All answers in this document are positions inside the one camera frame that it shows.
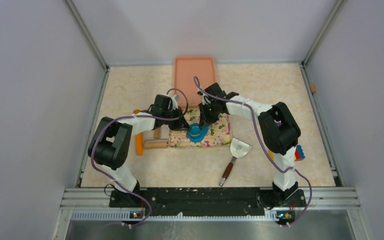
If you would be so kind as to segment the wooden double-ended roller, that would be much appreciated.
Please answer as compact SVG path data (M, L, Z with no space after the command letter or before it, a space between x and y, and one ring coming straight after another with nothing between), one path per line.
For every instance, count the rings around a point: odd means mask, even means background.
M144 149L166 149L168 147L168 139L162 138L161 128L153 131L153 139L143 142Z

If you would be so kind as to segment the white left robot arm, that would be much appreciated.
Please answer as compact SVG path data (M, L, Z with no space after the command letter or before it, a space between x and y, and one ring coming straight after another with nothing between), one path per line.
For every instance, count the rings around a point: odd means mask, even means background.
M163 125L174 131L188 129L178 100L178 95L158 94L146 110L117 118L103 117L98 123L87 155L92 167L115 183L122 192L121 200L129 207L136 206L141 198L135 190L139 182L126 164L131 140Z

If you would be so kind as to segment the blue dough piece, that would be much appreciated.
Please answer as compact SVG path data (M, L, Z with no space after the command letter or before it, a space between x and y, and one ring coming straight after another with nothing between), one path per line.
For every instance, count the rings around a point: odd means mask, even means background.
M208 132L209 132L208 126L199 127L199 123L192 123L190 125L190 129L186 131L186 137L192 143L200 143L204 140Z

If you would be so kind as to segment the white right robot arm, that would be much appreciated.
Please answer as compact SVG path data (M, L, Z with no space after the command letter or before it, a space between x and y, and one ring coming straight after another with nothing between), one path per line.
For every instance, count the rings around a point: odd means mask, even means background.
M272 182L273 200L279 206L287 206L298 189L295 176L295 157L301 130L288 106L283 102L263 104L239 95L226 93L218 83L202 89L194 79L198 95L200 126L208 126L219 119L220 114L251 120L263 152L275 167Z

